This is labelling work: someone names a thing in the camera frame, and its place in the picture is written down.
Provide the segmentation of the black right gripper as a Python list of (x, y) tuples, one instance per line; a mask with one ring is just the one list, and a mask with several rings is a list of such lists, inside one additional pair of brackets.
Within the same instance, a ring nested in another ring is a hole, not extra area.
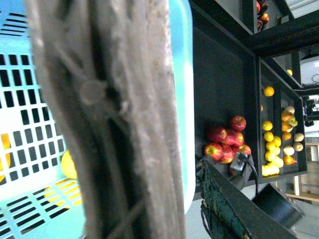
[(210, 160), (201, 159), (199, 178), (202, 210), (213, 239), (295, 239), (295, 234), (275, 222), (239, 189), (250, 179), (252, 155), (237, 152), (229, 165), (230, 181)]

